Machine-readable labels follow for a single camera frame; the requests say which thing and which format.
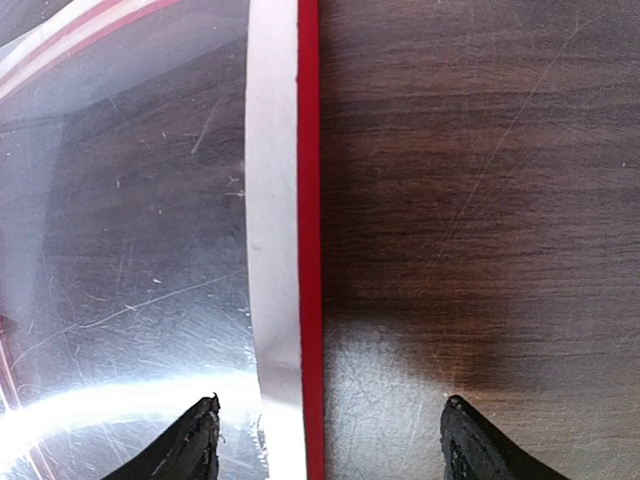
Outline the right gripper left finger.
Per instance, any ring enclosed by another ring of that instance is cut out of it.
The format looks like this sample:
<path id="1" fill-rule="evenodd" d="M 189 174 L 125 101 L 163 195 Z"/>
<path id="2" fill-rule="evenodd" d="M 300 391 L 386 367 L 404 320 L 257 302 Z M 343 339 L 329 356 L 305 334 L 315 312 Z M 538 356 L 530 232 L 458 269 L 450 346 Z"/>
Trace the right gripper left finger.
<path id="1" fill-rule="evenodd" d="M 203 397 L 142 452 L 103 480 L 216 480 L 220 402 Z"/>

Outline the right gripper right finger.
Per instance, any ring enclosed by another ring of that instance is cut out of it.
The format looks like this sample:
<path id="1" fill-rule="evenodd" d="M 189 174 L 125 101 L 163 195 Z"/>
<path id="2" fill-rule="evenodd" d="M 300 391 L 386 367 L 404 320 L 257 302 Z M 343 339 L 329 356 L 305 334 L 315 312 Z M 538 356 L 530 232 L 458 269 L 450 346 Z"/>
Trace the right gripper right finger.
<path id="1" fill-rule="evenodd" d="M 446 479 L 564 480 L 499 430 L 459 395 L 450 396 L 440 418 Z"/>

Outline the red wooden picture frame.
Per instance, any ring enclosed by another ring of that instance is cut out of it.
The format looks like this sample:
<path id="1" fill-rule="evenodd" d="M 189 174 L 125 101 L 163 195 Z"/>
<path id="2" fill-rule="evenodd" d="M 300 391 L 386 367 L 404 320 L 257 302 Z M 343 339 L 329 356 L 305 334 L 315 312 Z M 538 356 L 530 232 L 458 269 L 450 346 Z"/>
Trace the red wooden picture frame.
<path id="1" fill-rule="evenodd" d="M 306 1 L 249 5 L 245 85 L 245 214 L 249 306 L 268 475 L 306 479 L 320 436 L 308 430 L 303 377 L 313 347 L 304 307 L 307 245 L 317 230 L 317 50 Z"/>

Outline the clear acrylic sheet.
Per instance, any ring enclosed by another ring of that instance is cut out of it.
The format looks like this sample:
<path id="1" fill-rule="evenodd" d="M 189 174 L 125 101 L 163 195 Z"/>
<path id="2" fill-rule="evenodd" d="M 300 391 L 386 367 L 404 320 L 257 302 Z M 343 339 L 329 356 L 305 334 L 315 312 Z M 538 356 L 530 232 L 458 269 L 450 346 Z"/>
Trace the clear acrylic sheet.
<path id="1" fill-rule="evenodd" d="M 268 475 L 245 1 L 1 5 L 1 475 L 100 479 L 204 396 Z"/>

